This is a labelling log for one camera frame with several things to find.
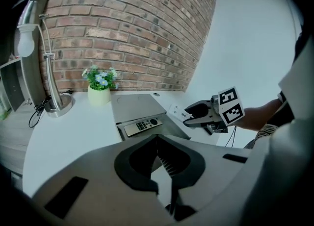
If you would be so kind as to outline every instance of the white table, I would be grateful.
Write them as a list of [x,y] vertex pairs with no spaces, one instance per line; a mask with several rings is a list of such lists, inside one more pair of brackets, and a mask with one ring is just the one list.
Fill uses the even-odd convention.
[[[193,103],[184,92],[123,91],[112,94],[151,94],[167,111],[171,104],[184,108]],[[23,191],[30,197],[45,181],[83,154],[122,141],[111,102],[103,107],[93,107],[86,92],[72,96],[75,103],[68,113],[59,118],[43,113],[31,136],[23,169]],[[175,118],[172,120],[192,141],[216,145],[218,134],[209,136],[201,128],[191,129]]]

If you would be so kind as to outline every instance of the human arm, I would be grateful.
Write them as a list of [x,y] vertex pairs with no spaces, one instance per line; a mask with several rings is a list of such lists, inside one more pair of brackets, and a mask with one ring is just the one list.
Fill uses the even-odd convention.
[[245,116],[232,125],[253,131],[259,131],[281,105],[282,102],[279,99],[276,99],[261,107],[245,108]]

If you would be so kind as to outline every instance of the gray tray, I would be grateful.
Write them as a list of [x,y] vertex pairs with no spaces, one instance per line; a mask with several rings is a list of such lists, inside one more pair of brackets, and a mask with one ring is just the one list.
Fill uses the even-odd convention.
[[127,134],[125,133],[124,127],[129,124],[137,123],[142,120],[146,119],[151,119],[151,118],[158,118],[159,120],[162,121],[162,125],[153,127],[151,129],[148,129],[146,131],[140,132],[136,135],[133,135],[131,137],[139,137],[143,135],[151,135],[151,134],[163,134],[163,135],[173,135],[176,137],[180,137],[183,139],[191,139],[186,133],[184,133],[166,114],[160,114],[160,115],[155,115],[155,116],[149,116],[141,119],[137,119],[131,122],[125,122],[117,125],[120,136],[123,141],[131,138],[128,137]]
[[166,113],[150,94],[114,95],[111,104],[116,124]]

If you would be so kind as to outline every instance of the wooden shelf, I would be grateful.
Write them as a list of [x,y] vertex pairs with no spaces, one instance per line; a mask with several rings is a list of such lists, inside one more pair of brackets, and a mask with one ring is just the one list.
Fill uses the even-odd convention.
[[6,63],[4,63],[3,65],[1,65],[1,66],[0,66],[0,69],[6,67],[6,66],[8,66],[8,65],[11,65],[12,63],[18,62],[18,61],[21,61],[21,58],[12,59],[12,60],[10,60],[9,62],[6,62]]
[[23,174],[25,153],[33,133],[28,121],[34,111],[33,104],[22,104],[16,112],[11,110],[5,120],[0,121],[0,164],[20,175]]

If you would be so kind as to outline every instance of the wire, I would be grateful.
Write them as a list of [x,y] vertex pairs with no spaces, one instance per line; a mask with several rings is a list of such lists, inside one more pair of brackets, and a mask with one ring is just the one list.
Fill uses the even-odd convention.
[[[73,90],[70,89],[68,91],[65,91],[65,92],[62,92],[60,94],[72,94],[73,93]],[[30,128],[34,128],[38,123],[39,123],[39,120],[40,120],[40,116],[41,114],[43,113],[44,109],[45,109],[45,106],[47,104],[48,101],[50,101],[51,99],[51,95],[49,95],[48,97],[46,97],[42,102],[41,104],[39,105],[35,105],[34,108],[35,108],[35,112],[32,114],[32,116],[30,117],[30,120],[28,121],[28,126]],[[30,122],[32,120],[32,118],[35,116],[35,114],[37,114],[38,116],[38,120],[36,121],[36,123],[34,125],[30,125]]]
[[235,136],[236,136],[236,133],[234,133],[234,139],[233,139],[233,141],[232,141],[232,145],[231,145],[231,148],[233,148],[233,147],[234,147],[234,142],[235,142]]
[[232,134],[231,134],[231,136],[230,136],[230,138],[229,138],[228,142],[226,143],[225,147],[228,145],[229,141],[231,140],[232,135],[234,134],[235,130],[236,130],[236,127],[234,127],[234,130],[232,131]]
[[45,29],[46,29],[46,32],[47,32],[48,44],[49,44],[49,52],[51,53],[51,44],[50,44],[50,38],[49,38],[48,28],[47,28],[47,25],[46,25],[46,22],[45,22],[44,19],[42,19],[42,22],[44,23],[44,26],[45,26]]

